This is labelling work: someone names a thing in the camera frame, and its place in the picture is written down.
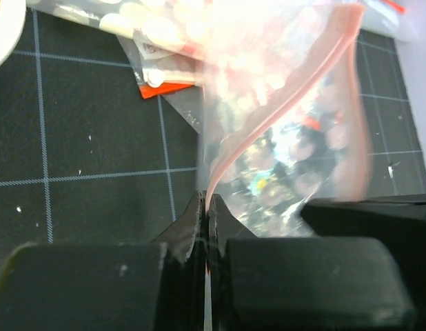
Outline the clear pink-dotted zip bag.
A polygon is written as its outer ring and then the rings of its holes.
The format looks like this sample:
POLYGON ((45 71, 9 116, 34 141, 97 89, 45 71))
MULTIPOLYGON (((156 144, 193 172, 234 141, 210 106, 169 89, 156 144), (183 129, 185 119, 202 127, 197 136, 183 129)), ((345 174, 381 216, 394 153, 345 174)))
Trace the clear pink-dotted zip bag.
POLYGON ((369 143, 357 1, 213 1, 206 18, 200 183, 258 238, 318 237, 300 212, 358 201, 369 143))

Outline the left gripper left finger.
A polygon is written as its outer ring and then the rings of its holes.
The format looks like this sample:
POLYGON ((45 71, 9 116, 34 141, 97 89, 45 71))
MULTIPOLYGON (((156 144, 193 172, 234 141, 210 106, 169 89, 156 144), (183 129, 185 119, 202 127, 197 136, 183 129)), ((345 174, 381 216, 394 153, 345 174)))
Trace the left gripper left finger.
POLYGON ((0 273, 0 330, 202 330, 205 199, 151 242, 25 244, 0 273))

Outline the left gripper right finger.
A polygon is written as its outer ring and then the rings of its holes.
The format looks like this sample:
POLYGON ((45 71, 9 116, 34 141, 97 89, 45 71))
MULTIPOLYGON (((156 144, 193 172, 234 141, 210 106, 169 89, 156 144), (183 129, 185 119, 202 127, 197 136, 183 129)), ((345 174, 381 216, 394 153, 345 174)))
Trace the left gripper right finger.
POLYGON ((258 238, 210 205, 211 330, 411 330, 416 307, 391 252, 365 237, 258 238))

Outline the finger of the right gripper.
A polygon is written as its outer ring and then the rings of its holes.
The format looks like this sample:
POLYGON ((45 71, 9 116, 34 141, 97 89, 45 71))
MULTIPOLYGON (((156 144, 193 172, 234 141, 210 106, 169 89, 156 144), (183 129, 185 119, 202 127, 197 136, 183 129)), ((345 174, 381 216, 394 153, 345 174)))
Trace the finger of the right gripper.
POLYGON ((300 215, 320 236, 371 237, 393 255, 426 330, 426 193, 359 202, 314 199, 300 215))

